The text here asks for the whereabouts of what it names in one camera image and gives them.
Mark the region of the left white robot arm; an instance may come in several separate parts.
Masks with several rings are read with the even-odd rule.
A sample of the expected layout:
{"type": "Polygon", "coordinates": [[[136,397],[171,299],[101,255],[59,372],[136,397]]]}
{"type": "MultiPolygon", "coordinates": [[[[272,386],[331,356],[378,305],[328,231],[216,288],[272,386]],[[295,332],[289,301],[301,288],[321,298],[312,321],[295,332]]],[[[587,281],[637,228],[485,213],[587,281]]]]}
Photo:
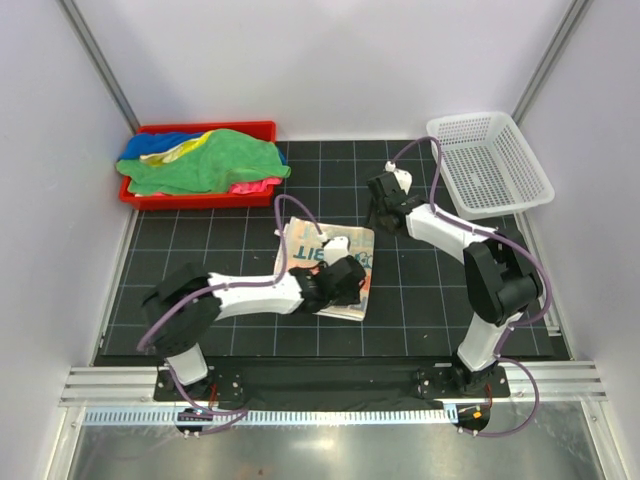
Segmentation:
{"type": "Polygon", "coordinates": [[[137,349],[152,350],[190,400],[208,395],[209,367],[199,345],[210,326],[230,317],[261,313],[312,314],[360,302],[366,271],[353,256],[277,275],[234,277],[188,263],[151,288],[141,303],[149,324],[137,349]]]}

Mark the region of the printed rabbit towel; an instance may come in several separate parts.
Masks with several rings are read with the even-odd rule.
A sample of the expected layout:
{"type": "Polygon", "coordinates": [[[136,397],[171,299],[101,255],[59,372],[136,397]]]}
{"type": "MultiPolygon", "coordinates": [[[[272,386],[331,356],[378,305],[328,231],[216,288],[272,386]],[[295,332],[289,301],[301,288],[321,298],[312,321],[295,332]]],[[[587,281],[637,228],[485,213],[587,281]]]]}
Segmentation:
{"type": "Polygon", "coordinates": [[[274,265],[274,273],[286,270],[297,274],[305,287],[305,304],[299,308],[312,313],[316,299],[316,287],[311,269],[323,261],[323,252],[319,235],[326,232],[330,237],[346,235],[350,238],[350,255],[358,260],[366,271],[364,286],[360,292],[359,304],[346,307],[332,306],[316,312],[318,315],[361,322],[364,320],[371,289],[375,234],[371,229],[331,225],[302,220],[296,217],[283,227],[281,232],[284,243],[280,246],[274,265]]]}

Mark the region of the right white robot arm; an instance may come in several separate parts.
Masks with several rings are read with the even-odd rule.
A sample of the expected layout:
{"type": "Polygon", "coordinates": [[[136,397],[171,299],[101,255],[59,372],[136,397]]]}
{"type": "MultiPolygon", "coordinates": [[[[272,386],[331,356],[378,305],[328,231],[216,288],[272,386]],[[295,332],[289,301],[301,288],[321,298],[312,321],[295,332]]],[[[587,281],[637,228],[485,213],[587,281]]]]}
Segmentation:
{"type": "Polygon", "coordinates": [[[465,221],[409,195],[394,172],[369,179],[367,188],[372,225],[430,244],[463,265],[473,316],[453,354],[450,382],[458,394],[475,395],[492,376],[507,332],[543,294],[539,264],[518,229],[465,221]]]}

